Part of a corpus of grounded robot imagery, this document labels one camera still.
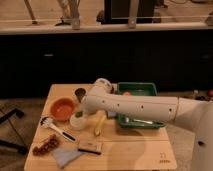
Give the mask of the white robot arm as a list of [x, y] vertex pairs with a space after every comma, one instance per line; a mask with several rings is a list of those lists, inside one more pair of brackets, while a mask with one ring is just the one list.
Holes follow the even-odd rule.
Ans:
[[112, 94], [112, 84], [97, 79], [81, 100], [86, 115], [98, 110], [142, 120], [170, 122], [195, 133], [191, 171], [213, 171], [213, 101], [169, 96]]

